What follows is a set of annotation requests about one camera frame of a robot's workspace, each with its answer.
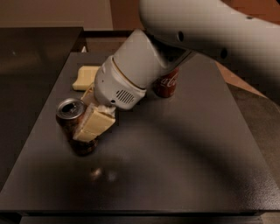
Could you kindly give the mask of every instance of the yellow sponge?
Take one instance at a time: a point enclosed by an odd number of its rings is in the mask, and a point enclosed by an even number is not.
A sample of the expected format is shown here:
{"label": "yellow sponge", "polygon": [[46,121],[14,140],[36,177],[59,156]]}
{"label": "yellow sponge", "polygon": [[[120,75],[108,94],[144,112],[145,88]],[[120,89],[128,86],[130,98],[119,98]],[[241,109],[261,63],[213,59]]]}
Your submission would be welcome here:
{"label": "yellow sponge", "polygon": [[74,90],[85,91],[95,81],[99,66],[82,66],[78,71],[78,78],[72,85]]}
{"label": "yellow sponge", "polygon": [[96,107],[90,103],[73,139],[82,142],[94,140],[115,123],[115,109],[105,106]]}
{"label": "yellow sponge", "polygon": [[88,106],[90,103],[93,103],[96,107],[100,105],[100,103],[95,99],[95,83],[93,82],[88,87],[87,91],[80,98],[83,102]]}

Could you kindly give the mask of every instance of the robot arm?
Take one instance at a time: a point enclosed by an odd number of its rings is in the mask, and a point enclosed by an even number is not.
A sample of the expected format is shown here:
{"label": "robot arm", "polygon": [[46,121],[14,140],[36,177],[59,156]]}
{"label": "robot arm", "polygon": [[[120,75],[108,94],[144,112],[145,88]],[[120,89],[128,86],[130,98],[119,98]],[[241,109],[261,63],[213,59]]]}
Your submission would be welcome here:
{"label": "robot arm", "polygon": [[280,102],[280,26],[248,17],[220,0],[140,0],[151,37],[134,31],[96,75],[94,95],[131,109],[158,77],[203,53]]}

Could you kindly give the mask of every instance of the black table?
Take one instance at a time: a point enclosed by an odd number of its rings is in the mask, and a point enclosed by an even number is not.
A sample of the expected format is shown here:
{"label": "black table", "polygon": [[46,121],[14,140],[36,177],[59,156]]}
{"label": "black table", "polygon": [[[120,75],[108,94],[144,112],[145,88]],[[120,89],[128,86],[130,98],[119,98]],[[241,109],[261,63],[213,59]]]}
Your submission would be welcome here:
{"label": "black table", "polygon": [[29,215],[243,215],[280,209],[280,192],[214,62],[196,55],[176,94],[152,91],[76,157],[56,105],[82,65],[106,53],[71,53],[0,193],[0,211]]}
{"label": "black table", "polygon": [[263,224],[257,216],[97,216],[97,217],[24,217],[20,224]]}
{"label": "black table", "polygon": [[0,29],[0,191],[81,32]]}

